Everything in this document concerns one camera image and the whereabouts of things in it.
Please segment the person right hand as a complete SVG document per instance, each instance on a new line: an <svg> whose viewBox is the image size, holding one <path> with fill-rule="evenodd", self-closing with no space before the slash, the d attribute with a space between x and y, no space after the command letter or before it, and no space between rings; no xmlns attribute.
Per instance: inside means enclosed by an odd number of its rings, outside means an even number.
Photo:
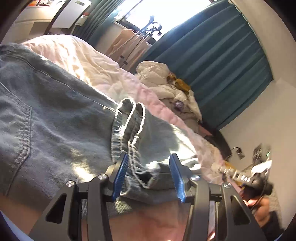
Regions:
<svg viewBox="0 0 296 241"><path fill-rule="evenodd" d="M253 199L246 198L244 191L240 192L240 196L244 203L252 209L253 216L260 227L263 227L270 220L270 202L268 197L254 197Z"/></svg>

